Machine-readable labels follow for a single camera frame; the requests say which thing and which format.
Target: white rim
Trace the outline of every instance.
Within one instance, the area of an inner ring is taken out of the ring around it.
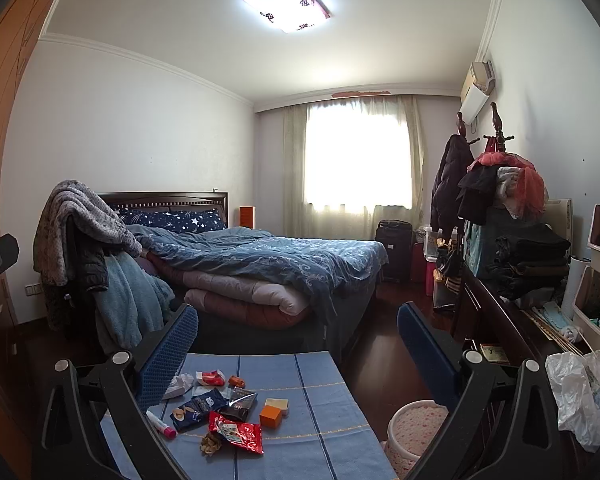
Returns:
[[[413,454],[406,449],[404,449],[400,443],[394,437],[394,425],[397,423],[398,419],[404,412],[408,412],[413,408],[419,408],[421,406],[437,406],[440,408],[444,408],[444,406],[440,406],[436,404],[433,400],[416,400],[415,402],[410,402],[409,404],[401,407],[397,412],[395,412],[394,416],[392,416],[389,421],[389,428],[387,429],[387,445],[390,446],[395,452],[397,452],[401,457],[407,458],[408,460],[413,460],[414,462],[420,458],[419,455]]]

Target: wooden headboard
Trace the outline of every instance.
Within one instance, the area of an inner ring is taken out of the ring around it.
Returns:
[[[215,191],[133,191],[101,193],[112,209],[128,207],[142,211],[204,211],[217,209],[228,226],[227,193]]]

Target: ceiling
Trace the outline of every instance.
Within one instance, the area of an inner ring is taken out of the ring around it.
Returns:
[[[243,0],[60,0],[48,32],[153,57],[252,102],[376,84],[462,86],[490,0],[322,0],[285,34]]]

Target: blue tablecloth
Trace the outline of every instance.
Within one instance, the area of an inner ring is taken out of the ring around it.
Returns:
[[[268,397],[289,400],[279,428],[262,428],[264,455],[225,443],[212,457],[200,451],[206,424],[164,443],[192,479],[219,480],[397,480],[374,432],[349,393],[328,352],[271,356],[188,354],[178,373],[221,369],[235,374],[258,398],[247,422],[258,423]],[[151,411],[171,425],[171,410],[191,392]],[[102,429],[120,472],[139,479],[110,416]]]

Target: light fixture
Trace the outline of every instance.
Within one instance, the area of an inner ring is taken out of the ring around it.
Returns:
[[[320,0],[244,0],[265,19],[285,32],[325,22],[329,11]]]

